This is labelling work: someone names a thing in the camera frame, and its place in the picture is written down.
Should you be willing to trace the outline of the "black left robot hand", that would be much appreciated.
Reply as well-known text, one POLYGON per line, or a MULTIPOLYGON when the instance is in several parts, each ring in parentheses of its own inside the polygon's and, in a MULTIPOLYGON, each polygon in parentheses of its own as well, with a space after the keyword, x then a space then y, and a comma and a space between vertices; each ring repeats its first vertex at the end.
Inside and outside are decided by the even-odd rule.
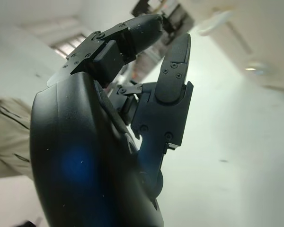
POLYGON ((148 14, 88 36, 35 96, 34 182, 52 227, 162 227, 157 197, 168 149, 182 144, 193 85, 191 37, 169 48, 158 80, 105 88, 162 35, 148 14))

